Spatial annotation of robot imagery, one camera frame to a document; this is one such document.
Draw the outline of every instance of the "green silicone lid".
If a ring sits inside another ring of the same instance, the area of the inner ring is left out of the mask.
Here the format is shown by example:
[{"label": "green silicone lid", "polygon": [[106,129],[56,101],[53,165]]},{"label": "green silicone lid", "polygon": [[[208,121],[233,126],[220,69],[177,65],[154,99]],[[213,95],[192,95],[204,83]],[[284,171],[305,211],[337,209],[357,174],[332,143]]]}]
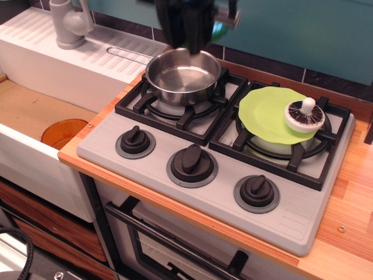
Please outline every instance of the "green silicone lid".
[{"label": "green silicone lid", "polygon": [[292,89],[267,86],[250,91],[241,101],[238,116],[245,128],[265,141],[296,144],[311,139],[316,132],[300,133],[285,122],[288,104],[306,98]]}]

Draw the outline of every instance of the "wooden countertop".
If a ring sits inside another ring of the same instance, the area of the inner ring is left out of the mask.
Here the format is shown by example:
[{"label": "wooden countertop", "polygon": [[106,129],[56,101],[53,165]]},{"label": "wooden countertop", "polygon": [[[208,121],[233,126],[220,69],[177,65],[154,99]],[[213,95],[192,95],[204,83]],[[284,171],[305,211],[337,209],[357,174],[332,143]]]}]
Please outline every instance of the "wooden countertop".
[{"label": "wooden countertop", "polygon": [[[299,257],[291,254],[77,156],[75,149],[79,142],[140,81],[140,76],[59,151],[60,161],[310,279],[373,279],[373,146],[364,143],[373,104],[251,68],[224,61],[221,64],[228,67],[232,74],[248,77],[249,81],[269,84],[276,81],[283,87],[292,88],[307,96],[317,99],[321,95],[326,96],[332,103],[350,108],[357,119],[332,195],[308,255]],[[346,229],[344,233],[339,231],[341,226]]]}]

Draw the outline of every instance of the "pot handle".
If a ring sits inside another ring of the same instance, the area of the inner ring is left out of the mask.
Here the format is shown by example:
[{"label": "pot handle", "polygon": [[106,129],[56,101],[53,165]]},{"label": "pot handle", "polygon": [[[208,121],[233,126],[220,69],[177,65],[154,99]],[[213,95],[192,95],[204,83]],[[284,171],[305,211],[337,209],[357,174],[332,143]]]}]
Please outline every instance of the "pot handle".
[{"label": "pot handle", "polygon": [[[130,57],[126,57],[125,55],[118,54],[117,52],[116,52],[116,53],[115,53],[115,52],[112,52],[112,51],[110,51],[112,48],[115,48],[115,49],[117,49],[117,50],[121,50],[121,51],[127,51],[127,52],[132,53],[132,54],[141,55],[141,56],[143,56],[143,57],[146,57],[147,60],[148,60],[148,62],[145,63],[145,62],[143,62],[143,61],[136,60],[136,59],[133,59],[133,58],[130,58]],[[126,59],[128,59],[128,60],[135,61],[135,62],[141,63],[141,64],[143,64],[143,65],[147,65],[147,64],[149,63],[149,61],[153,58],[153,57],[151,57],[151,56],[149,56],[149,55],[146,55],[146,54],[141,54],[141,53],[136,52],[136,51],[130,51],[130,50],[127,50],[126,48],[119,48],[119,47],[108,47],[108,48],[106,49],[106,52],[107,52],[108,54],[113,54],[113,55],[116,55],[116,56],[118,56],[118,57],[126,58]]]}]

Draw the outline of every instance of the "teal wall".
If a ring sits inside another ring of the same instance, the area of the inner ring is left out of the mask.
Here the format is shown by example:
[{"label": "teal wall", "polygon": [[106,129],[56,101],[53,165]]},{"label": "teal wall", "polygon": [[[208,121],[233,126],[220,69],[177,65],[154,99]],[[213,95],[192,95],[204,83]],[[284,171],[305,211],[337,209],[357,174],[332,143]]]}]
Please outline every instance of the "teal wall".
[{"label": "teal wall", "polygon": [[[160,28],[153,5],[136,0],[89,0],[89,6],[96,12]],[[372,84],[373,0],[239,0],[238,7],[240,25],[217,44]]]}]

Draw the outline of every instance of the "knob ring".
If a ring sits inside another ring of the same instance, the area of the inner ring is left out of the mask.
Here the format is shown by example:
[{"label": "knob ring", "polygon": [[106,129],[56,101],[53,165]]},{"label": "knob ring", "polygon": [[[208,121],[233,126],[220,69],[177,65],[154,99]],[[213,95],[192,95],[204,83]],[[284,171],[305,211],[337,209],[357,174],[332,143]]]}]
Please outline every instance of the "knob ring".
[{"label": "knob ring", "polygon": [[253,178],[253,177],[257,177],[257,176],[247,176],[247,177],[244,177],[240,181],[238,181],[238,183],[235,185],[233,195],[234,195],[234,199],[236,200],[237,204],[241,208],[245,209],[246,211],[254,213],[254,214],[264,214],[264,213],[268,213],[268,212],[274,210],[278,206],[278,204],[280,202],[280,191],[279,191],[278,187],[274,184],[274,182],[272,182],[268,178],[266,178],[266,180],[272,186],[273,192],[274,192],[274,197],[273,197],[273,200],[272,200],[272,202],[270,204],[268,204],[266,206],[263,206],[263,207],[255,207],[255,206],[248,205],[241,198],[241,195],[240,195],[240,189],[241,189],[241,187],[245,184],[245,182],[248,179]]},{"label": "knob ring", "polygon": [[217,171],[218,171],[219,168],[217,166],[217,161],[216,161],[215,157],[211,153],[209,153],[208,151],[205,151],[205,152],[210,156],[211,161],[213,163],[213,170],[212,170],[209,177],[205,178],[202,181],[193,182],[193,183],[185,182],[185,181],[182,181],[179,178],[175,177],[174,173],[171,170],[171,165],[173,163],[173,160],[174,160],[176,154],[178,153],[178,152],[176,152],[175,154],[173,154],[169,158],[169,160],[167,162],[167,165],[166,165],[166,172],[167,172],[168,178],[170,178],[171,181],[174,182],[176,185],[179,185],[179,186],[184,187],[184,188],[199,188],[199,187],[203,187],[203,186],[209,184],[210,182],[212,182],[212,180],[215,179],[215,177],[217,175]]},{"label": "knob ring", "polygon": [[143,130],[143,132],[146,133],[146,135],[149,137],[149,140],[150,140],[150,145],[146,150],[144,150],[141,153],[134,153],[134,154],[124,152],[121,149],[121,139],[122,139],[122,136],[124,134],[126,134],[126,132],[124,132],[123,134],[121,134],[121,136],[118,137],[118,139],[115,143],[115,150],[117,151],[117,153],[122,158],[125,158],[125,159],[141,159],[141,158],[144,158],[147,155],[149,155],[154,150],[154,148],[156,147],[156,139],[153,136],[153,134],[151,134],[149,131]]}]

